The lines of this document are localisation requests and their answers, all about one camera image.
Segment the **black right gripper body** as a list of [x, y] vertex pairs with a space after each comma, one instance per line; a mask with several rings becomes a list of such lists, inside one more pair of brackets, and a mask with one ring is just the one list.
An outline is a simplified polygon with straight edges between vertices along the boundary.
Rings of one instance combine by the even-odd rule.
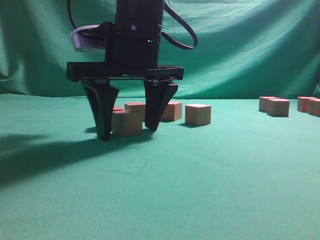
[[68, 62], [66, 78], [72, 82], [88, 79], [182, 80], [184, 68], [159, 65], [157, 41], [123, 37], [112, 22], [104, 22], [92, 30], [92, 36], [104, 39], [104, 61]]

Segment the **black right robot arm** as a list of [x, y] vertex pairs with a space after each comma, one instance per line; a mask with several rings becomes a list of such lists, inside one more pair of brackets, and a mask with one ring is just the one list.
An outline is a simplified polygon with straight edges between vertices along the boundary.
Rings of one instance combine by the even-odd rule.
[[119, 90], [110, 79], [129, 77], [143, 80], [145, 89], [145, 125], [156, 131], [163, 113], [178, 91], [174, 80], [183, 78], [179, 66], [159, 65], [162, 0], [119, 0], [114, 22], [93, 29], [105, 48], [102, 62], [68, 62], [66, 77], [80, 82], [93, 113], [97, 136], [107, 141], [112, 131], [113, 108]]

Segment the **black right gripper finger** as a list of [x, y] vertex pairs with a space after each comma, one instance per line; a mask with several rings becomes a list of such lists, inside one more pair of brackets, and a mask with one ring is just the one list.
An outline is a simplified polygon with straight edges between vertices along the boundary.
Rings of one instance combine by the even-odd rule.
[[112, 131], [112, 116], [119, 89], [111, 86], [106, 79], [80, 81], [91, 111], [98, 138], [108, 141]]
[[156, 131], [167, 105], [178, 91], [179, 85], [172, 81], [155, 83], [151, 80], [145, 80], [143, 84], [145, 90], [145, 126], [151, 131]]

